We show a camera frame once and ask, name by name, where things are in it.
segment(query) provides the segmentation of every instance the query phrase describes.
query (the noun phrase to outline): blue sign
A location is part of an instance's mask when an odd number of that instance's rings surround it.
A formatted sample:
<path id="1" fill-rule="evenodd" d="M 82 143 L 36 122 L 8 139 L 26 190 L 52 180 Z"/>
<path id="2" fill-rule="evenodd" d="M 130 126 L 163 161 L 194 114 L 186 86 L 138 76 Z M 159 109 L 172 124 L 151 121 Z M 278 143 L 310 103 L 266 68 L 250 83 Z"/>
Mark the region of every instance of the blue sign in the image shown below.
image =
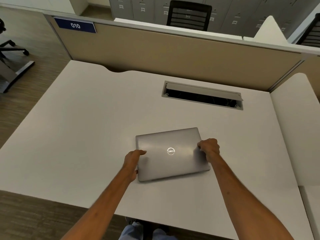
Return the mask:
<path id="1" fill-rule="evenodd" d="M 54 17 L 59 28 L 72 29 L 83 32 L 97 33 L 94 23 L 80 20 L 72 20 L 60 17 Z"/>

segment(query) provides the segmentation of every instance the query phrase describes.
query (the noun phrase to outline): forearm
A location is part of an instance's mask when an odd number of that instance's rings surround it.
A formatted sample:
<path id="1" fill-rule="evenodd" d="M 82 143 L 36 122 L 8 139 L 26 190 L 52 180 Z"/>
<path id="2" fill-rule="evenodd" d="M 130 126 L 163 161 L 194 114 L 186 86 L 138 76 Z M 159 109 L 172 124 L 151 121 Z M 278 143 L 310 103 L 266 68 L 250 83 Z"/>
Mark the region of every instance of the forearm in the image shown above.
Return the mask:
<path id="1" fill-rule="evenodd" d="M 129 184 L 128 172 L 126 169 L 120 170 L 97 201 L 62 240 L 100 240 Z"/>
<path id="2" fill-rule="evenodd" d="M 239 181 L 221 156 L 214 153 L 207 156 L 211 157 L 226 208 L 240 240 L 293 239 L 279 219 Z"/>

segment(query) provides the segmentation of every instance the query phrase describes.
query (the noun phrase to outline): cubicle partition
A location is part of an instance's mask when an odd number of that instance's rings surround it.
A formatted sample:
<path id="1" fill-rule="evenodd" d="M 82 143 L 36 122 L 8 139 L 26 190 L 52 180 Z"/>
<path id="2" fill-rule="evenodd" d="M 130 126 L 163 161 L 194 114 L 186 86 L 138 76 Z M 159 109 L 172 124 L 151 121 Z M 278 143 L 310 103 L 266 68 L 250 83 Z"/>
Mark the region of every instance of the cubicle partition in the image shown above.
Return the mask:
<path id="1" fill-rule="evenodd" d="M 308 54 L 298 48 L 63 15 L 94 24 L 96 33 L 82 32 L 60 28 L 54 19 L 60 15 L 45 17 L 73 60 L 113 71 L 136 70 L 261 91 L 271 91 L 303 72 L 309 73 L 320 96 L 320 52 Z"/>

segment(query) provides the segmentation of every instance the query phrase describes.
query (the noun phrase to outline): silver laptop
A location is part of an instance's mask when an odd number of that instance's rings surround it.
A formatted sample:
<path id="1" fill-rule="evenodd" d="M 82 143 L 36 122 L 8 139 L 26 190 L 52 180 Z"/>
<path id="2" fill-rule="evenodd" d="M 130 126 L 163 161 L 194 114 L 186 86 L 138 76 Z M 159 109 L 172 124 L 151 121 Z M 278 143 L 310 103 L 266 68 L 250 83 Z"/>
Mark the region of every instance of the silver laptop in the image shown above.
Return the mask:
<path id="1" fill-rule="evenodd" d="M 147 153 L 138 162 L 140 182 L 210 170 L 198 128 L 136 136 L 136 147 Z"/>

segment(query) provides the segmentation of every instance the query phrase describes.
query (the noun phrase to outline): floor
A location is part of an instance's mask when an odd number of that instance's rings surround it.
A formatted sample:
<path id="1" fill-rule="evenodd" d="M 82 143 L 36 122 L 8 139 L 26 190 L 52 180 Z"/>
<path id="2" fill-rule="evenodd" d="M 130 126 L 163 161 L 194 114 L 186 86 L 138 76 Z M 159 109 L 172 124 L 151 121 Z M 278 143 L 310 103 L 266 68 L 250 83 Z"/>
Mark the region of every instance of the floor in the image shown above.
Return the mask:
<path id="1" fill-rule="evenodd" d="M 89 8 L 85 16 L 104 17 L 110 13 Z M 8 65 L 34 60 L 30 68 L 8 91 L 0 96 L 0 148 L 33 106 L 46 92 L 70 58 L 39 12 L 0 7 L 0 18 L 7 31 L 0 35 L 0 44 L 8 39 L 26 48 L 21 52 L 4 52 Z M 84 214 L 85 208 L 33 198 L 0 190 L 1 240 L 59 240 Z M 114 215 L 103 239 L 117 240 L 126 226 L 123 216 Z M 179 240 L 218 240 L 222 238 L 170 227 L 170 234 Z"/>

